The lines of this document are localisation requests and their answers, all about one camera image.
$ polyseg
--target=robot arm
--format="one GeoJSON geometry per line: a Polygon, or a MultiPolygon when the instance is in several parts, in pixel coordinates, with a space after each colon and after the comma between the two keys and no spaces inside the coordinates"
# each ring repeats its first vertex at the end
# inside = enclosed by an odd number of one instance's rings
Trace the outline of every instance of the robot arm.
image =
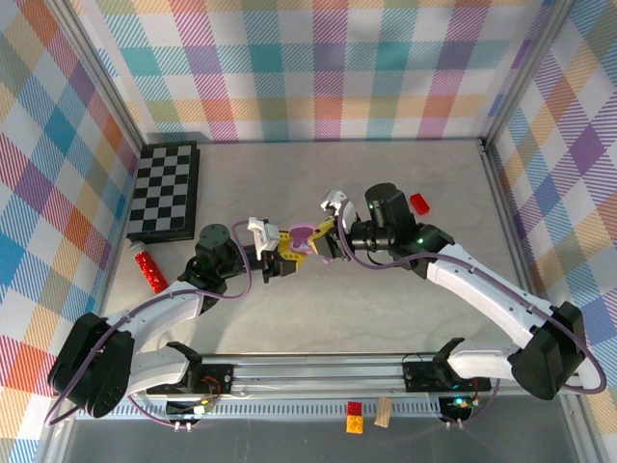
{"type": "MultiPolygon", "coordinates": [[[[329,198],[341,196],[331,193],[329,198]]],[[[489,346],[460,338],[450,341],[434,360],[441,381],[451,386],[463,378],[514,379],[532,395],[554,398],[585,357],[579,346],[552,322],[561,323],[584,340],[580,310],[568,302],[556,308],[526,293],[475,260],[444,231],[417,223],[405,195],[393,184],[373,186],[366,191],[365,199],[370,220],[358,219],[351,227],[339,223],[332,232],[338,235],[338,241],[320,237],[316,244],[321,244],[321,250],[330,252],[340,242],[347,257],[355,260],[358,250],[387,251],[395,263],[382,267],[361,264],[377,270],[400,266],[414,271],[470,303],[512,340],[489,346]]],[[[334,217],[342,215],[347,220],[349,208],[346,199],[339,204],[325,204],[334,217]]]]}
{"type": "MultiPolygon", "coordinates": [[[[342,192],[331,192],[322,203],[331,217],[308,239],[312,251],[323,258],[347,260],[358,259],[355,252],[360,250],[387,251],[395,262],[371,268],[397,266],[413,271],[459,295],[511,338],[505,345],[479,345],[462,338],[448,342],[433,360],[435,376],[444,387],[452,389],[468,378],[500,378],[516,380],[537,397],[554,398],[585,357],[547,318],[584,340],[580,310],[569,303],[556,308],[527,294],[475,260],[444,231],[417,223],[405,195],[393,184],[373,186],[365,199],[370,219],[363,222],[342,192]],[[493,283],[482,276],[490,276],[493,283]]],[[[252,218],[249,230],[254,233],[255,245],[243,247],[251,267],[248,271],[261,270],[265,283],[294,273],[307,257],[292,247],[289,233],[266,220],[252,218]]],[[[71,388],[68,385],[74,383],[84,359],[124,313],[109,319],[92,313],[80,317],[49,373],[49,385],[60,393],[69,389],[67,398],[96,418],[109,413],[125,395],[162,384],[207,394],[203,378],[209,373],[203,370],[201,356],[187,346],[170,342],[157,352],[140,353],[149,340],[218,302],[198,290],[224,294],[227,278],[247,272],[238,245],[222,225],[205,227],[195,249],[196,256],[167,289],[181,295],[167,299],[159,295],[156,302],[146,303],[148,309],[107,339],[71,388]]]]}

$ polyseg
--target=wooden block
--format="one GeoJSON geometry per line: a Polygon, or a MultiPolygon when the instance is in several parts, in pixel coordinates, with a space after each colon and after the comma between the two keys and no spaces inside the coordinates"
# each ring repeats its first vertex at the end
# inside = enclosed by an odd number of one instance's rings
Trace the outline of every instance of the wooden block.
{"type": "Polygon", "coordinates": [[[389,426],[389,416],[392,413],[392,399],[388,397],[379,397],[377,401],[377,414],[375,415],[375,424],[382,427],[389,426]]]}

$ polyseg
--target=yellow block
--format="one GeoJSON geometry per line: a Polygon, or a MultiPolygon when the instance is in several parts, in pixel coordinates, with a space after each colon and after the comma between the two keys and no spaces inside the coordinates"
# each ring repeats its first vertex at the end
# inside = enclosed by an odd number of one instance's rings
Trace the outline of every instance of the yellow block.
{"type": "Polygon", "coordinates": [[[363,417],[347,417],[347,432],[349,434],[362,434],[364,431],[364,418],[363,417]]]}
{"type": "Polygon", "coordinates": [[[306,254],[298,254],[291,251],[291,236],[284,231],[281,232],[281,241],[279,242],[277,250],[283,259],[296,262],[296,270],[300,268],[307,258],[306,254]]]}

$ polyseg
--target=plaid wall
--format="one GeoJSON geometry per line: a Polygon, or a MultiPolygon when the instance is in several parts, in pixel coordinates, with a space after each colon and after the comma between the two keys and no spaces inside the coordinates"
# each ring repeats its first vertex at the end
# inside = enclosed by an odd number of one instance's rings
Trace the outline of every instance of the plaid wall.
{"type": "Polygon", "coordinates": [[[103,289],[136,164],[43,0],[0,2],[0,462],[34,457],[47,372],[103,289]]]}
{"type": "Polygon", "coordinates": [[[144,133],[232,142],[477,137],[551,2],[73,5],[144,133]]]}
{"type": "Polygon", "coordinates": [[[617,461],[617,2],[580,0],[497,148],[536,283],[574,301],[609,391],[591,404],[617,461]]]}

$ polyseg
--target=wire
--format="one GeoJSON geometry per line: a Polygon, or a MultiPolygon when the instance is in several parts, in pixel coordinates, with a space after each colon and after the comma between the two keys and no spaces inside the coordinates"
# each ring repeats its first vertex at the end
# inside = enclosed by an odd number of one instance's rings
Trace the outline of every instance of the wire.
{"type": "MultiPolygon", "coordinates": [[[[54,404],[51,406],[51,408],[49,409],[49,412],[47,413],[47,416],[45,417],[45,426],[47,427],[51,427],[54,424],[57,424],[58,422],[61,422],[62,420],[64,420],[65,418],[69,417],[70,415],[72,415],[73,413],[75,413],[78,410],[78,407],[75,407],[73,409],[71,409],[69,412],[63,414],[62,416],[58,416],[58,412],[60,411],[60,407],[62,406],[62,404],[64,403],[64,401],[67,399],[68,395],[72,392],[72,390],[75,388],[75,386],[77,385],[77,383],[79,382],[79,380],[81,379],[81,377],[84,375],[84,373],[86,372],[86,369],[88,368],[88,366],[90,365],[90,363],[93,361],[94,357],[96,356],[96,354],[98,353],[98,351],[103,347],[103,345],[105,345],[105,342],[116,332],[118,331],[118,329],[123,326],[126,323],[129,323],[131,318],[133,318],[135,315],[137,315],[138,313],[140,313],[141,311],[159,303],[162,301],[165,301],[166,299],[172,299],[176,296],[181,296],[184,294],[198,294],[200,296],[207,296],[207,297],[214,297],[216,299],[225,299],[225,300],[234,300],[234,299],[241,299],[244,296],[246,296],[249,291],[251,291],[251,287],[253,285],[253,275],[251,274],[251,265],[249,264],[249,257],[247,256],[246,251],[244,250],[244,247],[242,246],[242,243],[240,242],[240,239],[238,238],[238,233],[236,231],[236,229],[240,226],[243,225],[248,225],[248,221],[242,221],[242,222],[238,222],[236,224],[233,225],[233,227],[231,228],[231,234],[233,236],[233,240],[235,241],[236,245],[238,246],[238,251],[240,252],[240,257],[242,258],[242,263],[244,264],[244,268],[247,271],[247,276],[248,276],[248,284],[247,287],[244,291],[242,291],[240,294],[236,294],[233,296],[225,296],[225,294],[218,294],[216,292],[210,292],[210,291],[205,291],[202,289],[181,289],[178,291],[173,291],[173,292],[166,292],[166,293],[162,293],[159,294],[151,299],[148,299],[146,302],[143,302],[142,304],[140,304],[139,306],[137,306],[136,308],[134,308],[132,311],[130,311],[129,313],[127,313],[125,316],[123,316],[120,320],[118,320],[113,326],[111,326],[105,333],[103,333],[103,335],[98,339],[98,341],[94,344],[93,348],[91,349],[90,353],[86,356],[86,359],[84,359],[84,362],[81,364],[81,366],[79,366],[79,368],[77,369],[77,371],[75,371],[75,374],[73,375],[72,378],[70,378],[70,381],[68,382],[67,386],[65,387],[65,389],[62,391],[62,393],[60,394],[60,396],[58,397],[58,399],[54,402],[54,404]]],[[[134,403],[134,400],[132,400],[132,397],[129,397],[129,400],[131,400],[131,402],[134,403]]],[[[144,413],[146,416],[151,416],[151,414],[148,413],[144,413]]],[[[165,422],[164,420],[161,420],[160,418],[157,418],[157,420],[159,420],[160,422],[165,422]]]]}
{"type": "MultiPolygon", "coordinates": [[[[347,203],[349,203],[349,200],[348,199],[344,200],[341,203],[340,210],[344,210],[345,206],[347,206],[347,203]]],[[[512,297],[513,299],[515,299],[519,303],[521,303],[524,307],[527,307],[532,313],[534,313],[535,315],[539,316],[544,321],[547,321],[547,322],[551,323],[555,328],[557,328],[564,335],[566,335],[568,337],[568,339],[570,339],[581,350],[583,355],[586,358],[589,359],[591,364],[594,366],[594,368],[598,372],[598,375],[600,376],[600,384],[597,387],[595,387],[595,388],[584,389],[584,388],[579,388],[579,387],[565,385],[564,386],[565,389],[567,389],[569,391],[573,391],[575,393],[587,394],[587,395],[599,394],[599,393],[603,392],[606,389],[606,374],[604,373],[604,370],[603,370],[602,366],[600,365],[600,362],[598,362],[598,359],[596,358],[596,356],[587,347],[585,341],[582,340],[581,338],[579,338],[577,335],[575,335],[570,330],[568,330],[568,328],[566,328],[563,325],[563,323],[561,323],[558,320],[554,319],[552,316],[544,313],[543,311],[538,309],[534,304],[530,304],[524,297],[520,296],[520,294],[518,292],[512,290],[510,287],[508,287],[507,285],[505,285],[504,283],[499,281],[497,278],[493,277],[492,275],[489,275],[488,273],[484,272],[483,270],[477,268],[476,266],[474,266],[474,265],[470,264],[469,262],[466,262],[466,261],[464,261],[462,259],[458,259],[458,258],[455,258],[453,256],[446,256],[446,255],[442,255],[442,254],[436,254],[436,253],[418,253],[418,254],[413,254],[411,256],[406,256],[406,257],[404,257],[402,259],[398,259],[398,260],[395,260],[393,262],[385,263],[383,265],[371,265],[371,264],[368,264],[368,263],[363,262],[362,260],[358,259],[358,256],[356,256],[356,254],[352,251],[352,249],[351,249],[351,247],[350,247],[350,245],[349,245],[349,243],[347,242],[347,239],[346,239],[345,229],[343,228],[342,220],[337,220],[337,227],[338,227],[338,235],[340,236],[340,243],[341,243],[345,253],[347,253],[347,255],[351,259],[353,259],[354,261],[359,263],[362,267],[368,268],[369,270],[386,270],[388,268],[398,267],[398,266],[400,266],[400,265],[402,265],[404,263],[411,262],[411,261],[414,261],[414,260],[420,260],[420,259],[440,259],[440,260],[445,260],[446,262],[451,262],[451,263],[455,263],[457,265],[460,265],[463,268],[465,268],[466,270],[469,270],[472,273],[478,275],[480,278],[482,278],[483,280],[485,280],[489,284],[493,285],[496,289],[499,289],[501,292],[509,295],[510,297],[512,297]]]]}
{"type": "Polygon", "coordinates": [[[378,262],[377,260],[375,260],[374,258],[370,256],[370,251],[366,251],[366,258],[370,260],[371,262],[373,262],[375,265],[383,265],[381,262],[378,262]]]}

